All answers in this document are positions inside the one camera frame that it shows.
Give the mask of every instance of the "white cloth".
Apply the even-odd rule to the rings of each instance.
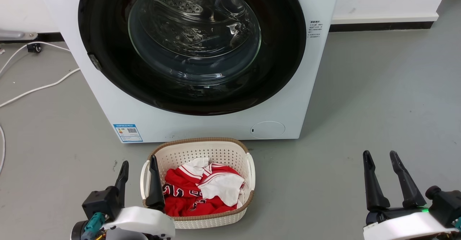
[[[179,169],[186,175],[191,178],[196,179],[197,183],[201,180],[205,167],[208,166],[210,159],[205,158],[196,158],[188,163],[185,163],[179,167]]]
[[[202,192],[203,199],[212,199],[218,196],[229,207],[238,202],[240,187],[245,181],[229,166],[212,163],[205,168],[202,181],[198,188]]]

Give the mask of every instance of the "basket rim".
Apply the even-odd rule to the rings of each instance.
[[[233,139],[233,138],[192,138],[192,139],[182,139],[182,140],[176,140],[176,141],[163,143],[159,145],[154,151],[152,151],[152,153],[148,157],[148,160],[150,160],[151,156],[155,155],[159,150],[165,147],[171,146],[171,145],[180,145],[180,144],[194,143],[194,142],[208,142],[208,141],[221,141],[221,142],[235,143],[239,145],[240,147],[242,147],[243,150],[245,150],[245,153],[248,153],[248,148],[242,142],[240,142],[239,140]],[[211,219],[211,218],[227,217],[227,216],[239,214],[240,212],[244,211],[250,205],[254,194],[255,194],[254,190],[250,191],[250,195],[247,201],[243,204],[243,206],[238,209],[234,209],[230,212],[211,214],[211,215],[202,215],[202,216],[172,217],[172,218],[174,221],[194,221],[194,220],[205,220],[205,219]],[[143,205],[144,207],[147,207],[145,199],[143,199]]]

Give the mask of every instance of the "wire connector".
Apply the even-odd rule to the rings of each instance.
[[[455,219],[452,223],[458,230],[461,230],[461,217]]]
[[[104,215],[101,212],[96,212],[91,219],[88,221],[88,224],[85,226],[85,233],[82,235],[83,240],[94,240],[99,229],[105,222]]]

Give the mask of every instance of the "washing machine door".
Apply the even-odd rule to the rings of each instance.
[[[298,0],[81,0],[79,27],[94,66],[117,87],[202,116],[272,97],[306,44]]]

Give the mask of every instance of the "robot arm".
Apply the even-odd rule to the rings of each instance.
[[[404,201],[400,208],[390,208],[377,181],[371,154],[369,151],[363,153],[369,211],[367,225],[363,228],[364,239],[461,239],[461,192],[445,192],[433,186],[426,191],[426,197],[433,200],[433,204],[424,207],[425,199],[395,151],[390,152],[390,160],[402,188]]]
[[[93,191],[82,204],[89,220],[75,224],[71,240],[170,240],[174,221],[164,213],[165,201],[155,156],[150,160],[151,198],[148,208],[125,207],[129,164],[124,161],[115,186]]]

